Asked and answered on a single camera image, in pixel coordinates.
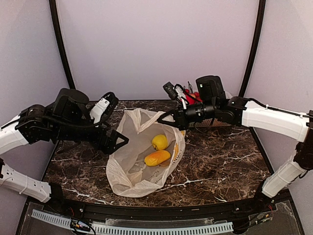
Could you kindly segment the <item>banana print plastic bag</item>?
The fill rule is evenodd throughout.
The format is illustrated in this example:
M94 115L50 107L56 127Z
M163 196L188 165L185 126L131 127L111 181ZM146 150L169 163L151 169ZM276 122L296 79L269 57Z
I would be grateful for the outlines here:
M185 131L160 124L162 111L141 108L125 110L117 131L129 139L128 144L109 156L106 175L114 194L139 198L164 186L167 177L180 163L185 151ZM147 166L146 156L155 152L152 139L163 134L168 140L170 159Z

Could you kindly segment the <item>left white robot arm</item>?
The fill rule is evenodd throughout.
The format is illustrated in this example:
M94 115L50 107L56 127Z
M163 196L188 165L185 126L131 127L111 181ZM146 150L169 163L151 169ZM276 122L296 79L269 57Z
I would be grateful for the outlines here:
M89 98L76 89L62 88L56 100L48 106L32 105L0 128L0 152L38 141L85 141L111 155L125 146L129 139L110 129L107 119L119 100L114 93L103 95L93 106L87 107ZM63 198L62 187L56 183L35 180L0 162L1 186L37 199L49 202L58 213L66 213L69 203Z

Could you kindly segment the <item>red cherry bunch toy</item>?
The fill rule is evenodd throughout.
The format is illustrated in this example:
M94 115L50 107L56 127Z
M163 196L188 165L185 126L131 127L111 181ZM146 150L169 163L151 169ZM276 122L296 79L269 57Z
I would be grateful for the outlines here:
M198 92L193 91L193 87L190 82L188 82L187 88L184 87L184 90L185 90L185 97L190 105L198 103L198 102L202 102L200 98L200 94Z

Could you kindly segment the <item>yellow orange toy mango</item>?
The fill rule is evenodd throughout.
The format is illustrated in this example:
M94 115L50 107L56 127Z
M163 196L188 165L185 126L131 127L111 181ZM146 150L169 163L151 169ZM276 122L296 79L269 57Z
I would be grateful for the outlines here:
M144 162L147 166L157 166L171 158L167 150L158 150L145 157Z

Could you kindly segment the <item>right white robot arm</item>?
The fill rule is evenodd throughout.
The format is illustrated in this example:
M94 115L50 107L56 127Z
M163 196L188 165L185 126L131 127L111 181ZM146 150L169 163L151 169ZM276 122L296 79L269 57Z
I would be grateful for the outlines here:
M261 212L268 199L292 183L300 175L313 168L313 113L299 113L271 107L254 98L234 96L226 98L219 76L208 75L196 80L200 100L188 104L186 93L179 84L166 83L163 88L178 106L158 118L158 123L187 130L189 124L206 119L236 126L269 130L290 137L298 142L295 155L260 184L255 197L250 200L250 209Z

